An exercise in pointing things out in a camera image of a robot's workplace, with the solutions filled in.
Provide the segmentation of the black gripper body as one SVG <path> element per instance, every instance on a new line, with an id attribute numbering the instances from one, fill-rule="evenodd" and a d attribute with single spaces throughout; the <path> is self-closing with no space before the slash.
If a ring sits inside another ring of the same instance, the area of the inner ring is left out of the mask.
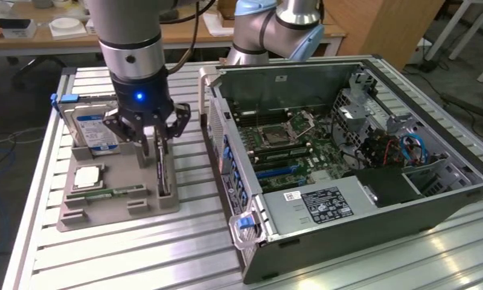
<path id="1" fill-rule="evenodd" d="M 144 79 L 122 79 L 110 73 L 121 113 L 166 120 L 174 110 L 168 87 L 168 70 L 161 69 Z"/>

